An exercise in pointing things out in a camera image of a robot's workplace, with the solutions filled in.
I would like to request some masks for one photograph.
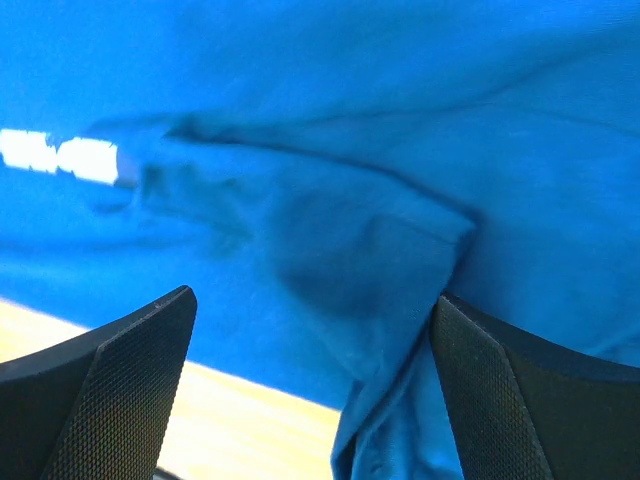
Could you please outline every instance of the blue cloth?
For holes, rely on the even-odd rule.
[[[192,359],[343,408],[339,480],[460,478],[445,288],[640,365],[636,2],[0,8],[3,125],[139,162],[1,171],[3,295],[92,326],[192,285]]]

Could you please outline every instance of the wooden table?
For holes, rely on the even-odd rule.
[[[0,362],[85,329],[0,299]],[[187,362],[159,465],[184,480],[330,479],[338,412]]]

